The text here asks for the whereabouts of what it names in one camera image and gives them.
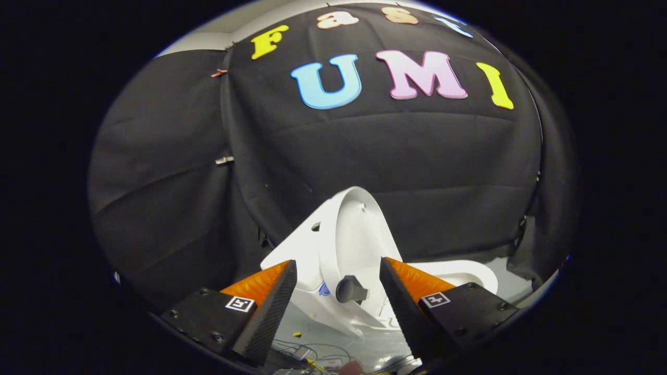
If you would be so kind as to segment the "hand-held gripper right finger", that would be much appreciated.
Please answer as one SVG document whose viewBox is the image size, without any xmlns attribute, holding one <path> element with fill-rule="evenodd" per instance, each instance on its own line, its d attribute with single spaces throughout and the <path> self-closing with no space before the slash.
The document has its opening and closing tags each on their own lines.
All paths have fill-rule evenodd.
<svg viewBox="0 0 667 375">
<path fill-rule="evenodd" d="M 479 283 L 455 286 L 393 258 L 381 259 L 379 279 L 412 356 L 423 361 L 481 346 L 519 311 Z"/>
</svg>

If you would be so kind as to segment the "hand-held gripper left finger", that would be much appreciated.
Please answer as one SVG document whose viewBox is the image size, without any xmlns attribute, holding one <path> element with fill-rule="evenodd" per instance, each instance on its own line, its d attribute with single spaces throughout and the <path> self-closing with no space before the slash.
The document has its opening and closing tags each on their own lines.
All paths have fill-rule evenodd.
<svg viewBox="0 0 667 375">
<path fill-rule="evenodd" d="M 266 361 L 297 279 L 297 262 L 288 259 L 223 290 L 195 290 L 167 308 L 160 322 L 204 352 L 259 367 Z"/>
</svg>

